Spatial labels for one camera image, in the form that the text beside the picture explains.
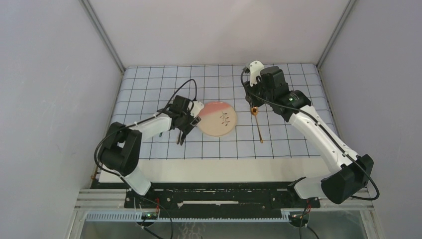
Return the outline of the metal cutlery piece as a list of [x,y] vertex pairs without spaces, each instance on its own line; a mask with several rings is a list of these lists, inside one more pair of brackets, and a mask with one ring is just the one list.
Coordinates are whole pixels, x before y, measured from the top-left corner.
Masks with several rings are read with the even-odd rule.
[[186,140],[186,134],[184,132],[180,132],[180,136],[179,136],[179,144],[183,145],[185,140]]

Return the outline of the cream pink branch plate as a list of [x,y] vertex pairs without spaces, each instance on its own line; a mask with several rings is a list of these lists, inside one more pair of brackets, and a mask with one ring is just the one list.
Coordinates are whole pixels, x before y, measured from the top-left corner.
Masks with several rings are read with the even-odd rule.
[[201,121],[197,127],[208,136],[224,136],[229,134],[237,125],[235,109],[225,102],[205,103],[205,107],[199,113],[199,117]]

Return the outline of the metal spoon wooden handle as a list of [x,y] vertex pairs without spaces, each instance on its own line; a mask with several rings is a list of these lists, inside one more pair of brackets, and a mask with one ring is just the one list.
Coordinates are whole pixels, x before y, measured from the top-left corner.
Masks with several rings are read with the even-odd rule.
[[260,141],[260,143],[262,144],[263,143],[263,138],[262,138],[262,134],[261,134],[261,131],[260,131],[260,128],[259,128],[259,122],[258,122],[258,118],[257,118],[257,115],[258,115],[258,108],[257,107],[251,107],[250,108],[250,112],[251,112],[251,114],[254,116],[254,118],[255,118],[255,122],[256,122],[256,127],[257,127],[257,132],[258,132],[258,135],[259,135],[259,141]]

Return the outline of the white checked tablecloth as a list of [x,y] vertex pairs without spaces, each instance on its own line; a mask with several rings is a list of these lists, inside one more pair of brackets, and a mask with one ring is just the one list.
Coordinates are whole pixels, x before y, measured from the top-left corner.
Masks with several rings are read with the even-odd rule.
[[183,144],[178,130],[144,140],[140,159],[242,159],[316,157],[317,150],[297,129],[262,105],[252,114],[245,100],[242,65],[133,66],[125,71],[111,121],[147,119],[173,94],[202,103],[219,103],[215,137],[193,129]]

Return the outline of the silver metal fork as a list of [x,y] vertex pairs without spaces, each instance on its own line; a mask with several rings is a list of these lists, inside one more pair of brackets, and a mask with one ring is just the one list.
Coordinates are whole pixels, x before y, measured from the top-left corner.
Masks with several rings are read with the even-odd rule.
[[178,136],[177,136],[176,144],[180,144],[181,134],[182,134],[182,132],[180,131]]

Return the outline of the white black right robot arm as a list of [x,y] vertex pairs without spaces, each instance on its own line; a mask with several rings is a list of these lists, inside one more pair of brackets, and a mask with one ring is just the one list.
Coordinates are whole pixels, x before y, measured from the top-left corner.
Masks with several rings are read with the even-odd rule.
[[242,69],[240,81],[249,105],[268,105],[304,135],[329,170],[324,176],[303,176],[294,181],[287,194],[290,205],[301,207],[311,198],[327,198],[339,205],[349,198],[375,201],[380,197],[371,178],[373,159],[346,145],[321,119],[311,100],[302,91],[290,89],[282,69],[254,61]]

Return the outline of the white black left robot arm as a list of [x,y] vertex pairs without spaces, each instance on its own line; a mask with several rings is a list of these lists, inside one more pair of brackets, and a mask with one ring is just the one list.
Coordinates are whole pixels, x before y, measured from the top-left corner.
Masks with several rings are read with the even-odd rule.
[[156,195],[149,190],[152,183],[138,165],[143,140],[178,129],[180,132],[176,142],[182,145],[187,135],[201,121],[199,114],[204,107],[196,99],[176,95],[150,118],[127,125],[112,123],[95,149],[96,165],[102,171],[120,178],[137,194],[136,201],[141,206],[151,207]]

